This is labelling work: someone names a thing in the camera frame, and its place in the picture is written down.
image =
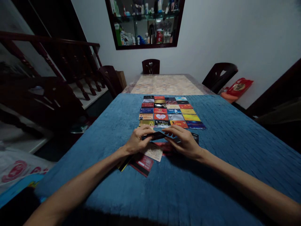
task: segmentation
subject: chair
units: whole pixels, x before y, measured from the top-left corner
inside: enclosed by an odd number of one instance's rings
[[[81,116],[80,100],[61,78],[37,77],[0,86],[0,103],[53,132],[63,132]]]
[[[221,88],[238,72],[237,66],[232,63],[216,63],[202,82],[214,93],[218,93]]]
[[[160,61],[148,59],[142,61],[143,74],[160,74]]]
[[[113,66],[103,66],[99,68],[99,72],[104,78],[104,82],[110,91],[113,99],[123,91],[119,78]]]

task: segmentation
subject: marble tabletop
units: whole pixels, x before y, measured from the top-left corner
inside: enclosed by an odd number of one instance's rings
[[[153,95],[216,95],[189,74],[138,75],[122,93]]]

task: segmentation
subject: forearm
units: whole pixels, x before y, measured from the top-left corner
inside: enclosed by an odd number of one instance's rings
[[[277,223],[281,225],[301,223],[300,204],[210,152],[206,152],[205,156],[197,160],[228,179]]]
[[[82,203],[100,180],[127,154],[125,147],[94,164],[63,185],[31,215],[25,225],[57,225]]]

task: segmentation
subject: person's left hand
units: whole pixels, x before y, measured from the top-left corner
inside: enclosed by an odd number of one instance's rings
[[[149,137],[145,138],[144,140],[142,140],[142,136],[148,135],[148,134],[151,134],[154,132],[155,131],[153,131],[148,125],[143,125],[137,129],[134,129],[130,139],[124,145],[126,152],[131,155],[131,154],[136,154],[139,151],[143,150],[147,146],[147,144],[150,142],[150,140],[154,137],[149,136]]]

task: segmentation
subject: hand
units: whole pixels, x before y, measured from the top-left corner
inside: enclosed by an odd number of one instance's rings
[[[181,140],[181,144],[177,144],[172,138],[166,137],[165,139],[180,153],[187,156],[190,159],[202,160],[208,151],[201,148],[194,140],[191,132],[183,129],[180,126],[172,125],[168,128],[162,129],[165,135],[172,137],[177,136]]]
[[[128,142],[124,145],[126,151],[128,154],[136,154],[139,151],[143,150],[147,144],[150,142],[153,136],[147,137],[144,140],[142,140],[142,136],[148,135],[151,133],[154,133],[148,125],[143,125],[137,129],[134,129],[130,139]]]

